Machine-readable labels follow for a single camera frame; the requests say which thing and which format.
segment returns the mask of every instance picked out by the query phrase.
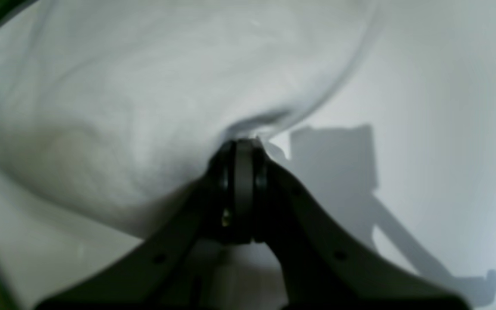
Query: screw hole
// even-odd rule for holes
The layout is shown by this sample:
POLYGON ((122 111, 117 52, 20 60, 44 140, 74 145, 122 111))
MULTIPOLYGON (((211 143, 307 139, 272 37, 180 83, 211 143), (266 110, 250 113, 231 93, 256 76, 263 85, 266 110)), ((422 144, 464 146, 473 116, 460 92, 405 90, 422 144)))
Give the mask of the screw hole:
POLYGON ((160 254, 156 255, 152 261, 155 264, 161 264, 164 261, 166 261, 166 259, 167 259, 166 255, 164 253, 160 253, 160 254))
POLYGON ((337 260, 346 260, 348 259, 348 255, 342 251, 335 251, 334 252, 334 257, 337 259, 337 260))

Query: black plastic arm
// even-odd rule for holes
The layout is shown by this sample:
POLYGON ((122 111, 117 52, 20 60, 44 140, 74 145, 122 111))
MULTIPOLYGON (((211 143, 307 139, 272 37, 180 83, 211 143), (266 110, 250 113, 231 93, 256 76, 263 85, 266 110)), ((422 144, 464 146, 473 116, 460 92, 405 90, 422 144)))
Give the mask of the black plastic arm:
POLYGON ((291 173, 267 162, 267 205, 256 208, 265 213, 263 239, 281 262, 288 309, 468 309, 453 292, 361 245, 291 173))
MULTIPOLYGON (((457 294, 357 242, 256 139, 224 144, 163 229, 36 309, 177 309, 161 304, 161 297, 199 238, 266 242, 281 263, 289 300, 285 309, 469 309, 457 294)), ((185 304, 183 309, 201 308, 185 304)))

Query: white fabric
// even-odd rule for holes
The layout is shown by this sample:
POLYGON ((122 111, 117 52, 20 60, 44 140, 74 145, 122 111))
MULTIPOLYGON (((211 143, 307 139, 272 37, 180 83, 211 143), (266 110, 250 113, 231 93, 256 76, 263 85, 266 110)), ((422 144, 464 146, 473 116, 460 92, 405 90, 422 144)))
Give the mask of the white fabric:
MULTIPOLYGON (((19 305, 139 245, 226 139, 322 104, 369 12, 358 0, 41 0, 4 24, 0 273, 19 305)), ((286 303, 264 245, 223 264, 217 308, 286 303)))
POLYGON ((356 1, 41 1, 0 29, 0 167, 144 237, 226 139, 335 86, 356 1))

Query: white surface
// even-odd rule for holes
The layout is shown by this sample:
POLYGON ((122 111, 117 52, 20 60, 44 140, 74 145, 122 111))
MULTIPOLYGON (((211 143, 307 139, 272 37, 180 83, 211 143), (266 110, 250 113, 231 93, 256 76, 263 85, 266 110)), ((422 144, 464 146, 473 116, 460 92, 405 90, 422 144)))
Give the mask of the white surface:
MULTIPOLYGON (((351 225, 353 234, 363 237, 354 223, 366 220, 368 224, 369 220, 350 209, 356 206, 335 203, 342 194, 341 186, 333 182, 336 175, 314 173, 327 167, 330 171, 350 167, 342 158, 365 169, 368 179, 362 180, 372 181, 375 176, 376 201, 453 276, 485 276, 489 269, 496 269, 496 2, 394 1, 384 2, 384 13, 386 26, 353 80, 329 105, 300 125, 315 130, 305 131, 306 138, 299 134, 290 139, 285 133, 275 141, 289 148, 285 153, 292 161, 284 162, 289 169, 315 192, 317 200, 338 222, 351 225), (327 131, 317 139, 312 132, 319 129, 327 131), (355 138, 344 141, 337 136, 355 138), (359 138, 372 142, 370 149, 363 149, 365 155, 372 155, 362 157, 369 165, 357 165, 357 156, 331 153, 338 152, 338 146, 346 141, 352 143, 359 138), (319 161, 311 161, 311 153, 319 161), (303 165, 296 162, 301 154, 307 155, 303 165)), ((372 182, 353 184, 372 188, 372 182)), ((52 275, 47 279, 58 279, 57 284, 43 284, 49 292, 110 263, 139 242, 79 217, 65 221, 73 229, 60 226, 59 216, 65 211, 46 208, 46 202, 37 202, 4 178, 0 179, 1 186, 7 189, 0 188, 0 227, 10 234, 0 234, 0 262, 16 283, 24 283, 28 278, 25 273, 41 268, 52 275), (15 208, 19 198, 26 200, 21 206, 33 206, 31 211, 15 208), (41 222, 49 224, 25 226, 32 218, 39 220, 39 216, 46 218, 41 222), (57 242, 36 241, 53 235, 56 237, 51 238, 57 242), (63 246, 56 246, 59 241, 63 246), (34 251, 40 245, 49 245, 52 250, 34 251), (21 254, 30 260, 15 259, 21 254), (84 255, 84 259, 61 259, 75 255, 84 255), (57 265, 68 268, 55 271, 57 265)), ((402 257, 403 251, 395 248, 399 245, 388 240, 391 236, 387 227, 371 229, 371 237, 362 241, 367 245, 374 241, 382 255, 419 272, 418 264, 411 266, 411 260, 402 257)), ((234 267, 223 267, 226 275, 221 278, 232 281, 230 287, 251 277, 256 290, 262 289, 258 282, 265 279, 264 271, 278 267, 262 247, 241 248, 236 254, 236 265, 259 267, 253 274, 226 272, 234 267)), ((279 275, 267 277, 277 279, 279 275)), ((267 304, 259 300, 247 305, 250 299, 240 289, 231 290, 220 303, 244 304, 246 309, 276 309, 284 295, 280 285, 271 286, 268 290, 276 294, 267 304)), ((39 298, 34 292, 19 293, 25 304, 39 298)), ((486 309, 496 310, 496 298, 486 309)))
MULTIPOLYGON (((384 12, 387 26, 354 79, 299 127, 368 125, 378 200, 453 275, 483 277, 496 269, 496 1, 394 1, 384 12)), ((339 190, 309 175, 342 164, 321 155, 337 147, 327 139, 315 161, 291 169, 349 225, 357 218, 334 204, 339 190)), ((299 140, 298 149, 311 144, 299 140)), ((413 269, 381 231, 374 237, 383 255, 413 269)))

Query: clamp jaw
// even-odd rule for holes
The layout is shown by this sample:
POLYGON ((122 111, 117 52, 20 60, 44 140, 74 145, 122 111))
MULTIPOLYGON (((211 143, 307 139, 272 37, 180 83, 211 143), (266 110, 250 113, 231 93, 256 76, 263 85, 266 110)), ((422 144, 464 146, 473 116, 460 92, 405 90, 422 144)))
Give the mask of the clamp jaw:
POLYGON ((162 301, 201 238, 223 245, 266 243, 281 263, 289 300, 284 310, 470 309, 457 294, 361 245, 268 157, 258 139, 241 139, 222 145, 183 208, 160 231, 36 310, 203 309, 196 298, 200 283, 183 307, 162 301))

